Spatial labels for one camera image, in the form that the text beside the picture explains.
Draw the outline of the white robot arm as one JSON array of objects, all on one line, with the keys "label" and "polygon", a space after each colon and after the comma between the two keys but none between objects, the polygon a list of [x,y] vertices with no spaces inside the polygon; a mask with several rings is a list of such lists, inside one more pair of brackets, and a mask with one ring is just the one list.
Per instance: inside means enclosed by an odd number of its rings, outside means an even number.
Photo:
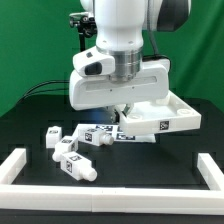
[{"label": "white robot arm", "polygon": [[142,55],[144,30],[173,32],[188,19],[191,0],[80,0],[84,10],[70,15],[82,38],[94,47],[73,57],[69,98],[76,110],[168,97],[170,61]]}]

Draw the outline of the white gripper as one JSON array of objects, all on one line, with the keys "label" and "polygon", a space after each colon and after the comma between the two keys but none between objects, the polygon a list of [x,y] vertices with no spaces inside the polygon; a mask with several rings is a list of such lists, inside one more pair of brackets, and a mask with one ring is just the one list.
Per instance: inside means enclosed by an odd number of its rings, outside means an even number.
[{"label": "white gripper", "polygon": [[[80,76],[73,71],[70,76],[69,100],[75,110],[85,110],[126,104],[122,113],[127,116],[136,102],[163,99],[168,95],[168,59],[141,63],[141,70],[127,82],[112,82],[107,76]],[[113,122],[119,124],[120,114],[114,108]]]}]

